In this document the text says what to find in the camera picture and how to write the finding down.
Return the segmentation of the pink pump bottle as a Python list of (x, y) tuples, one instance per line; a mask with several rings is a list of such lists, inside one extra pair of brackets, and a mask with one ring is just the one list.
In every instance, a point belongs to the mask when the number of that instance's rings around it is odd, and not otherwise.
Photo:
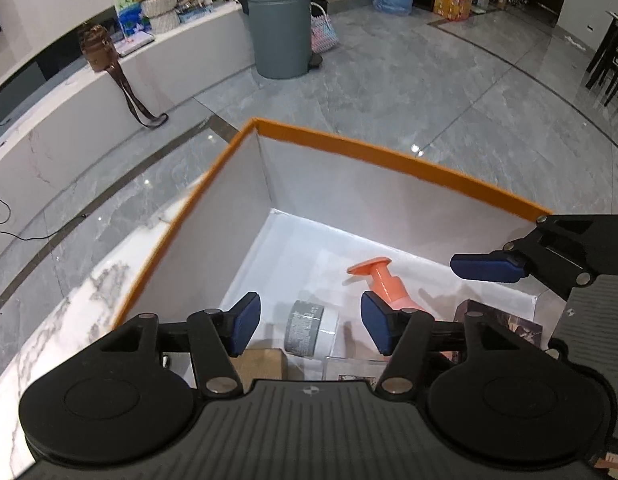
[(445, 322), (436, 310), (421, 306), (410, 296), (402, 279), (390, 272), (390, 263), (388, 257), (375, 257), (347, 269), (349, 275), (369, 279), (360, 297), (360, 322), (384, 358), (393, 354), (411, 314), (425, 312), (436, 322)]

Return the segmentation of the brown cardboard box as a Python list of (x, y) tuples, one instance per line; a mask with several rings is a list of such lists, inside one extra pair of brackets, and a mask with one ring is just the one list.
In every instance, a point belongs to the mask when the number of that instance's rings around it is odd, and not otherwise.
[(287, 359), (281, 349), (246, 349), (231, 362), (245, 392), (255, 380), (283, 380), (286, 377)]

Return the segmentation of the dark photo card box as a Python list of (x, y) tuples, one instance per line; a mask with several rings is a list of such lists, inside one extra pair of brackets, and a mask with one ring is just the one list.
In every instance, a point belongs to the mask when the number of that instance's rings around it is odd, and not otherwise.
[(525, 320), (520, 316), (496, 309), (488, 304), (482, 304), (475, 300), (464, 300), (455, 309), (454, 322), (464, 323), (466, 318), (474, 318), (479, 314), (478, 323), (475, 324), (473, 333), (475, 340), (480, 342), (480, 348), (485, 351), (492, 350), (516, 350), (518, 346), (503, 337), (494, 326), (498, 325), (508, 330), (518, 338), (524, 339), (536, 348), (541, 346), (542, 326)]

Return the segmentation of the grey cream jar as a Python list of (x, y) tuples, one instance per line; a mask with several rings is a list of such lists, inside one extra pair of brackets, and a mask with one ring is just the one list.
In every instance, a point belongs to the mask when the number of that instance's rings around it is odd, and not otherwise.
[(337, 328), (336, 310), (297, 300), (287, 318), (284, 350), (299, 358), (324, 360), (332, 354)]

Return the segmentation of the clear acrylic cube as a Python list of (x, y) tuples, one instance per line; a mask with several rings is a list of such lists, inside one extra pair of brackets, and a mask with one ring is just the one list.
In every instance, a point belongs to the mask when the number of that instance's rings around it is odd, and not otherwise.
[(387, 359), (367, 360), (330, 356), (324, 360), (322, 379), (326, 382), (365, 380), (374, 389), (387, 362)]

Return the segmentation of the orange storage box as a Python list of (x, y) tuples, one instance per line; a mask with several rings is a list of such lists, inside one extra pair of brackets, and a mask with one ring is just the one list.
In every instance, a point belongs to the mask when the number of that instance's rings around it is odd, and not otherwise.
[[(388, 257), (410, 296), (445, 321), (472, 299), (541, 325), (564, 302), (534, 278), (466, 281), (449, 266), (454, 255), (491, 252), (525, 236), (539, 214), (535, 204), (465, 174), (254, 119), (169, 221), (115, 321), (152, 312), (181, 322), (257, 292), (251, 349), (284, 351), (289, 312), (303, 300), (338, 313), (330, 356), (379, 359), (359, 316), (369, 280), (347, 269)], [(542, 333), (550, 337), (544, 326)], [(285, 378), (322, 378), (321, 360), (284, 353)]]

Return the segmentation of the woven pastel basket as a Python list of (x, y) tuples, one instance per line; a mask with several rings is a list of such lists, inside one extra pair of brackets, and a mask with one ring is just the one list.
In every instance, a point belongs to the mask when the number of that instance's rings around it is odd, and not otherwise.
[(312, 52), (322, 54), (339, 45), (339, 39), (330, 15), (318, 3), (311, 2), (311, 48)]

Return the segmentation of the grey trash bin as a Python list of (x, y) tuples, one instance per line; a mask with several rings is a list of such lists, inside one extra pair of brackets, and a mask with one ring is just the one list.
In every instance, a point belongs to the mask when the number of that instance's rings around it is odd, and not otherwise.
[(311, 0), (243, 0), (257, 72), (293, 79), (318, 68), (322, 56), (311, 47)]

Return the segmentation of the green poster card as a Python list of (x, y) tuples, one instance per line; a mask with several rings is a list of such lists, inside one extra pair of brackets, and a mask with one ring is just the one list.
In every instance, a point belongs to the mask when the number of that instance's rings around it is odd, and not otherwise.
[(136, 32), (161, 35), (180, 25), (175, 10), (178, 0), (114, 0), (114, 3), (118, 23), (126, 37)]

